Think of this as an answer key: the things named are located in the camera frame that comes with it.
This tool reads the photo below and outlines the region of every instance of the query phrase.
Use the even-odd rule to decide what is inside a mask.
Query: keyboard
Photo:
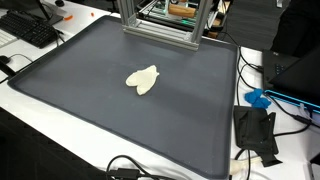
[[[276,70],[276,74],[278,75],[284,70],[286,70],[286,67],[280,64],[275,64],[275,70]]]
[[[0,18],[0,29],[39,48],[57,39],[57,32],[51,25],[16,12],[9,12]]]
[[[11,34],[3,31],[0,29],[0,48],[11,44],[13,42],[15,42],[16,40],[18,40],[18,38],[12,36]]]

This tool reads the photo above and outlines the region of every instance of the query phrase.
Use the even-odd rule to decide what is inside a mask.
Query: white table
[[[54,4],[54,0],[47,0],[47,2]],[[70,39],[99,17],[110,15],[110,12],[65,1],[65,6],[59,10],[59,14],[63,16],[73,15],[73,19],[54,25],[57,29],[64,32],[65,39]],[[55,47],[56,44],[53,43],[44,49],[38,49],[22,40],[18,40],[9,46],[1,48],[0,54],[11,56],[20,53],[36,60]],[[242,53],[251,63],[261,63],[261,52],[242,48]],[[28,60],[23,57],[16,56],[9,63],[9,66],[14,70],[19,70],[28,63]],[[243,75],[249,84],[261,87],[262,78],[260,74],[250,68],[246,68]],[[0,72],[0,80],[5,77]],[[251,91],[243,83],[240,83],[239,88],[240,96]],[[98,168],[105,169],[113,157],[126,154],[143,164],[146,170],[152,174],[165,175],[176,179],[204,179],[151,151],[123,140],[61,110],[22,95],[8,87],[6,83],[0,85],[0,94],[0,106],[2,108]],[[249,106],[248,103],[244,102],[243,98],[240,99],[241,105]],[[290,110],[290,112],[299,114],[298,108],[284,103],[281,104],[284,108]],[[275,133],[293,131],[304,126],[279,111],[275,105],[271,105],[268,108],[268,112],[277,113]],[[235,145],[234,131],[232,132],[231,157],[234,157],[239,148]],[[308,160],[312,155],[320,152],[320,143],[314,140],[317,136],[320,137],[317,133],[319,132],[313,131],[313,128],[311,128],[311,130],[298,135],[277,138],[280,153],[276,157],[284,163],[269,168],[263,168],[261,164],[255,165],[252,167],[251,179],[309,180],[309,171],[307,170]],[[132,167],[128,161],[120,159],[113,166]],[[246,171],[234,176],[234,179],[245,178]]]

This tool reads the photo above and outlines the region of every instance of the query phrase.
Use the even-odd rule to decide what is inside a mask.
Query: gray mat
[[[9,85],[206,178],[226,179],[237,47],[203,40],[193,52],[125,34],[118,21],[99,19]],[[160,76],[138,96],[125,80],[150,65]]]

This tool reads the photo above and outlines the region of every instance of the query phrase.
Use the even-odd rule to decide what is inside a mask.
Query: blue object
[[[244,99],[254,108],[267,109],[271,102],[267,98],[261,98],[262,89],[255,89],[253,92],[245,94]]]

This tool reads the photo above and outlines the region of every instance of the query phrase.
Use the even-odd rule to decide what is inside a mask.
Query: black keyboard
[[[282,71],[284,71],[286,69],[285,66],[280,65],[280,64],[275,64],[275,70],[276,70],[276,74],[280,74]]]
[[[16,12],[10,12],[0,18],[0,29],[43,48],[57,39],[57,32],[49,25]]]

